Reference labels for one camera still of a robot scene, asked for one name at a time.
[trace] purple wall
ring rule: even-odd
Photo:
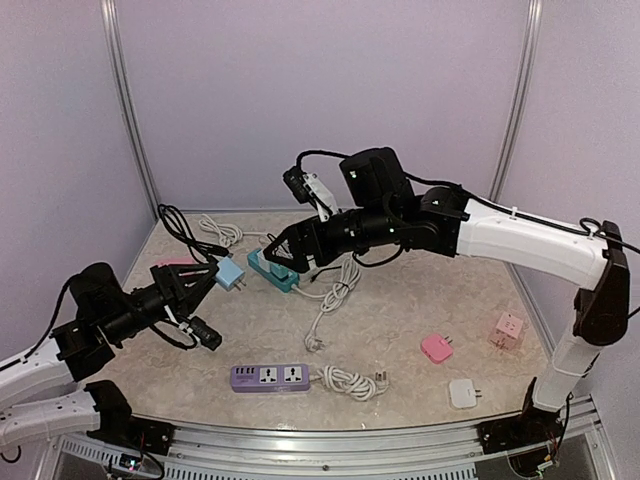
[[[552,218],[617,222],[640,244],[640,4],[545,2],[526,112],[501,203]],[[627,252],[632,272],[637,255]],[[575,288],[524,271],[559,338]],[[640,304],[635,282],[632,304]],[[605,350],[587,380],[622,479],[638,478],[640,318]]]
[[[100,3],[4,1],[0,65],[4,358],[38,339],[71,274],[105,260],[122,278],[152,219],[120,117]],[[29,478],[31,461],[0,461],[0,478]]]
[[[163,200],[295,207],[308,148],[396,148],[408,171],[488,193],[527,2],[118,2],[127,69]],[[333,159],[313,159],[342,204]]]

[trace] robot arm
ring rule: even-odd
[[[76,319],[0,365],[0,453],[75,431],[111,440],[129,435],[131,407],[116,385],[101,381],[73,391],[77,382],[115,357],[111,345],[122,348],[123,340],[167,318],[215,350],[220,335],[189,316],[215,285],[217,270],[215,264],[153,267],[154,283],[129,294],[105,263],[72,277],[67,285],[78,305]],[[55,396],[61,390],[72,393]]]
[[[374,246],[396,244],[400,250],[493,258],[576,284],[576,321],[546,372],[532,382],[515,428],[522,429],[524,423],[557,426],[559,410],[600,350],[627,330],[630,277],[618,227],[604,222],[597,231],[586,225],[580,229],[492,204],[460,185],[417,179],[402,171],[390,148],[347,157],[340,169],[360,208],[287,227],[265,249],[265,257],[306,272],[309,261],[321,267],[346,252],[362,255]],[[302,174],[298,164],[284,175],[299,201],[305,199],[304,190],[310,190]],[[437,186],[415,195],[409,179]],[[546,433],[525,435],[509,446],[534,443]]]

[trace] power strip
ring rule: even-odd
[[[247,263],[283,293],[289,293],[294,285],[300,283],[300,275],[264,258],[260,248],[247,255]]]
[[[231,369],[231,388],[236,393],[305,392],[311,388],[309,366],[237,365]]]

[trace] teal power strip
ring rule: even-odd
[[[247,261],[249,266],[256,272],[262,275],[264,278],[273,283],[283,293],[289,293],[294,285],[300,283],[300,275],[293,270],[289,270],[287,267],[278,265],[277,263],[269,263],[269,270],[265,270],[260,266],[260,259],[258,259],[258,253],[260,248],[254,250],[247,255]]]

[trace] purple power strip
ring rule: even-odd
[[[231,388],[237,393],[304,392],[309,390],[309,366],[237,365],[231,369]]]

